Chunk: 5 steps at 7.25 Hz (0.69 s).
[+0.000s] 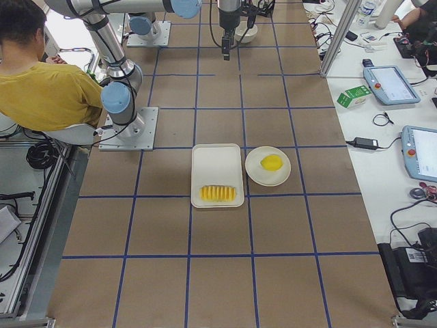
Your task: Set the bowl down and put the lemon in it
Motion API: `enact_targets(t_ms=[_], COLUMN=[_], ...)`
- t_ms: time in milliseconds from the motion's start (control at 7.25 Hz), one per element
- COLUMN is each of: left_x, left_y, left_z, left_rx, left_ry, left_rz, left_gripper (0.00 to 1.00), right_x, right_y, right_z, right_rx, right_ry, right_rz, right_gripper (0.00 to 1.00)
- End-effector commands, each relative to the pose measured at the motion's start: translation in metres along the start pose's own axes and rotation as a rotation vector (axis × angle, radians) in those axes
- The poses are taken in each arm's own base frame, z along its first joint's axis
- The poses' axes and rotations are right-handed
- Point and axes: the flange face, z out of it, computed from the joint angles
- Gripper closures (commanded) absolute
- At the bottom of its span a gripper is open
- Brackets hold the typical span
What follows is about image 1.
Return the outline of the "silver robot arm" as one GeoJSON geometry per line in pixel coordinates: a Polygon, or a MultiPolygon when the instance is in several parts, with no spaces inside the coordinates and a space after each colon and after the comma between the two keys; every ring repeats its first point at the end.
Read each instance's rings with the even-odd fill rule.
{"type": "Polygon", "coordinates": [[[154,12],[130,13],[129,27],[131,32],[144,40],[153,40],[160,35],[160,27],[154,12]]]}
{"type": "Polygon", "coordinates": [[[107,66],[110,83],[101,93],[104,109],[112,119],[115,136],[128,138],[143,130],[136,110],[135,98],[141,87],[143,73],[125,56],[122,44],[109,22],[109,14],[154,14],[170,12],[184,19],[198,14],[201,1],[46,1],[59,14],[78,18],[89,31],[107,66]]]}

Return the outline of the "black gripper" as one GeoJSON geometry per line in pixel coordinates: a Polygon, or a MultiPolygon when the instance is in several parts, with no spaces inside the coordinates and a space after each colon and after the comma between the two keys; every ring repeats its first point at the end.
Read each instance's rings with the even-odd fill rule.
{"type": "Polygon", "coordinates": [[[240,24],[241,0],[218,0],[219,25],[226,33],[221,38],[221,53],[225,61],[230,60],[231,34],[240,24]]]}

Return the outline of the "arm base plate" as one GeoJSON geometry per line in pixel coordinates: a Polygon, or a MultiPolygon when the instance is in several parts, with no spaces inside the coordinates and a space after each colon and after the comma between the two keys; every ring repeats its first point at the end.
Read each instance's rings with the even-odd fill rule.
{"type": "Polygon", "coordinates": [[[132,17],[129,22],[131,34],[128,37],[127,47],[147,48],[166,47],[169,43],[171,30],[170,21],[158,21],[153,23],[146,17],[132,17]]]}
{"type": "Polygon", "coordinates": [[[113,123],[107,114],[105,125],[111,128],[104,129],[102,141],[98,144],[101,151],[152,151],[158,121],[158,107],[142,107],[137,109],[135,120],[125,129],[113,123]]]}

